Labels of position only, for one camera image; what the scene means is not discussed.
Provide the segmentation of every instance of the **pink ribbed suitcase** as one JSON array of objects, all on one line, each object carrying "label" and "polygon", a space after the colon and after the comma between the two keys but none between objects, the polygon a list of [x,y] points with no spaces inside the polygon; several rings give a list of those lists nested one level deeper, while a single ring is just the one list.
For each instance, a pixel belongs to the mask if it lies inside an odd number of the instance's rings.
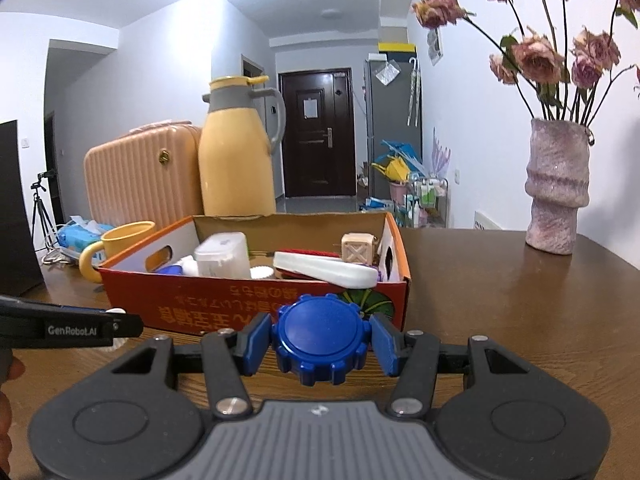
[{"label": "pink ribbed suitcase", "polygon": [[201,129],[163,121],[90,149],[84,180],[92,218],[113,226],[152,220],[158,229],[201,215]]}]

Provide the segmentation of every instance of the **vase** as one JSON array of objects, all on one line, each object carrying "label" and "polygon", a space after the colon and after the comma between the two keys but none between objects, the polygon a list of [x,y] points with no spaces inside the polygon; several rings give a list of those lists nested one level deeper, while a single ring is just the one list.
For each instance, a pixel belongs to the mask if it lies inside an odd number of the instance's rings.
[{"label": "vase", "polygon": [[531,121],[525,191],[533,198],[526,241],[553,254],[572,254],[578,208],[589,204],[589,130],[570,121]]}]

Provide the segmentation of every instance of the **table surface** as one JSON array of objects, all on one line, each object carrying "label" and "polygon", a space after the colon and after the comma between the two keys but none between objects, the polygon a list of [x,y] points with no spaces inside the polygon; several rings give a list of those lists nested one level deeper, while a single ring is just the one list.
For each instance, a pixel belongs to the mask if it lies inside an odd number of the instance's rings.
[{"label": "table surface", "polygon": [[[612,427],[609,453],[598,480],[636,480],[640,458],[640,272],[601,246],[579,237],[575,254],[552,256],[524,244],[524,233],[405,230],[412,273],[405,328],[464,344],[486,334],[594,400]],[[107,306],[100,286],[76,269],[44,269],[47,286],[29,297],[82,306]],[[145,330],[143,337],[157,333]],[[196,338],[175,335],[177,343]],[[26,432],[44,402],[136,345],[115,352],[97,349],[16,351],[27,374],[2,387],[14,407],[12,478],[38,477]],[[182,391],[206,405],[200,376],[180,379]],[[260,373],[244,383],[258,405],[265,398],[375,399],[384,402],[395,380],[375,359],[341,386],[301,386],[277,370],[273,353]],[[460,377],[438,378],[434,403],[462,390]]]}]

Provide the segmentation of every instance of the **blue gear-shaped cap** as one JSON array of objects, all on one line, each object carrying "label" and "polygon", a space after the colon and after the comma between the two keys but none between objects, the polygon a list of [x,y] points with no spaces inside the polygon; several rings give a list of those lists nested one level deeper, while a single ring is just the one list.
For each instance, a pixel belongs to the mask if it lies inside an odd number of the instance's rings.
[{"label": "blue gear-shaped cap", "polygon": [[371,325],[360,317],[356,304],[335,294],[305,294],[281,306],[272,330],[278,367],[284,373],[293,371],[305,386],[316,381],[341,384],[367,360]]}]

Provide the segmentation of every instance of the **door handle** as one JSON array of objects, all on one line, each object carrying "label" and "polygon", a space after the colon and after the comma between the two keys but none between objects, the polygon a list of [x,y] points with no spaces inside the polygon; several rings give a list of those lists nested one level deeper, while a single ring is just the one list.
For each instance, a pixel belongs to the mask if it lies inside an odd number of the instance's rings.
[{"label": "door handle", "polygon": [[324,134],[324,136],[328,139],[329,148],[332,148],[334,146],[334,129],[333,128],[327,128],[326,129],[326,133]]}]

